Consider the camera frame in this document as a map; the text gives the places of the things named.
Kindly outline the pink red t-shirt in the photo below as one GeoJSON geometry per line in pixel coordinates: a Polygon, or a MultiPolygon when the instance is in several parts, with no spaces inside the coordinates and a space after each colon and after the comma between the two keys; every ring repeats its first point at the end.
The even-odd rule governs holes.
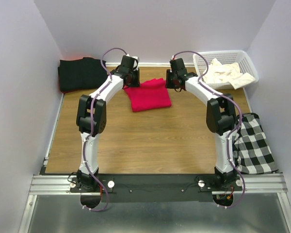
{"type": "Polygon", "coordinates": [[[139,87],[126,87],[124,91],[131,102],[131,109],[133,112],[142,112],[172,106],[163,78],[145,81],[140,84],[139,87]]]}

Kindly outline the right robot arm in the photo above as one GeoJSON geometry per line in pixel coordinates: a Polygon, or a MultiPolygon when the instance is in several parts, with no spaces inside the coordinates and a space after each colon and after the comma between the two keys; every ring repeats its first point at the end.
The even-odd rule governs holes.
{"type": "Polygon", "coordinates": [[[170,67],[166,72],[166,88],[190,92],[206,105],[206,125],[215,138],[214,173],[196,177],[200,190],[242,190],[243,180],[232,158],[231,139],[237,120],[233,97],[215,91],[197,74],[188,72],[181,58],[172,58],[170,67]]]}

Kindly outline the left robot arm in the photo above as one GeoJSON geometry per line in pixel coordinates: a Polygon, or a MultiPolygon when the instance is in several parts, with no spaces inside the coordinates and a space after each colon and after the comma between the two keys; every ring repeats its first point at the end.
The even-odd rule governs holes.
{"type": "Polygon", "coordinates": [[[93,93],[79,99],[76,124],[81,133],[81,164],[77,187],[88,192],[99,189],[98,143],[107,123],[107,103],[124,87],[139,87],[139,57],[123,55],[121,63],[109,73],[106,81],[93,93]]]}

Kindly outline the white baseboard strip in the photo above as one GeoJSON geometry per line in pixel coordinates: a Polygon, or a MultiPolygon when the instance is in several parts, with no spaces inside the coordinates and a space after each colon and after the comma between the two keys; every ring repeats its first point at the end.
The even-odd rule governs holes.
{"type": "MultiPolygon", "coordinates": [[[[184,63],[186,67],[194,67],[194,63],[184,63]]],[[[107,62],[106,66],[107,67],[116,67],[120,65],[119,63],[112,63],[112,62],[107,62]]],[[[146,63],[146,62],[140,62],[138,64],[139,67],[169,67],[170,63],[146,63]]]]}

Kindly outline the folded black t-shirt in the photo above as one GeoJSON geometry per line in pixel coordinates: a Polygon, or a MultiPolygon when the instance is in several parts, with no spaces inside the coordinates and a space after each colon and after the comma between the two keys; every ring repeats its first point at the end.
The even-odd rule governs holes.
{"type": "Polygon", "coordinates": [[[107,79],[103,68],[106,61],[83,57],[78,60],[60,60],[59,89],[62,93],[99,88],[107,79]]]}

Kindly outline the black white checkered cloth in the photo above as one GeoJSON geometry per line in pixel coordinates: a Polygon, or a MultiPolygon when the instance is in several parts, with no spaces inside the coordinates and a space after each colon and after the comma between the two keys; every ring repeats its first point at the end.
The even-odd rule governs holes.
{"type": "Polygon", "coordinates": [[[241,127],[232,139],[235,166],[242,174],[260,175],[277,173],[260,118],[256,113],[242,115],[241,127]]]}

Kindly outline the white crumpled t-shirt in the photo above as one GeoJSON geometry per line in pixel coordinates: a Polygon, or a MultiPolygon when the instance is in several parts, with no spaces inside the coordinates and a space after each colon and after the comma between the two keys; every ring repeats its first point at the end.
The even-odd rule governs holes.
{"type": "Polygon", "coordinates": [[[203,74],[203,82],[215,90],[239,89],[256,81],[250,73],[241,72],[238,63],[222,64],[216,58],[209,64],[208,72],[203,74]]]}

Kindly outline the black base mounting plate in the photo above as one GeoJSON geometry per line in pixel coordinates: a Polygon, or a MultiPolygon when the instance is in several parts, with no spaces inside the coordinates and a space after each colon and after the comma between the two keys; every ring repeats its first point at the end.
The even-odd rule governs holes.
{"type": "Polygon", "coordinates": [[[196,177],[205,174],[98,174],[104,186],[88,192],[77,187],[77,176],[70,180],[70,192],[97,194],[102,201],[119,202],[212,202],[215,194],[236,191],[201,191],[196,177]]]}

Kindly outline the white plastic laundry basket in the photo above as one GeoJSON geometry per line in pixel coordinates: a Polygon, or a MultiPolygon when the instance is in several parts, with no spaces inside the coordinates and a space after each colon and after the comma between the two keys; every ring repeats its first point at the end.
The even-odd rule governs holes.
{"type": "Polygon", "coordinates": [[[259,81],[248,54],[242,50],[201,52],[193,55],[196,73],[215,90],[240,89],[259,81]]]}

